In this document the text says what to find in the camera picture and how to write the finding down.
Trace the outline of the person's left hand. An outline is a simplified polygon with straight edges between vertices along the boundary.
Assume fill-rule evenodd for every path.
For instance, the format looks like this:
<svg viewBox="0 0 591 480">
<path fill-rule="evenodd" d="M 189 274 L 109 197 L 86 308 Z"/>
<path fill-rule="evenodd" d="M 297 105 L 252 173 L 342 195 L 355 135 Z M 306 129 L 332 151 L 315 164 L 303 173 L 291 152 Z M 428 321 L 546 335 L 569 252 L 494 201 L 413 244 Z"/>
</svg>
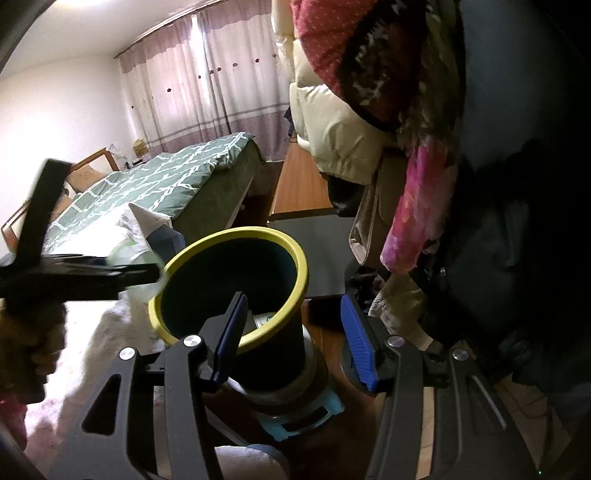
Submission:
<svg viewBox="0 0 591 480">
<path fill-rule="evenodd" d="M 45 398 L 44 385 L 65 348 L 61 303 L 4 300 L 1 304 L 1 391 L 28 405 Z"/>
</svg>

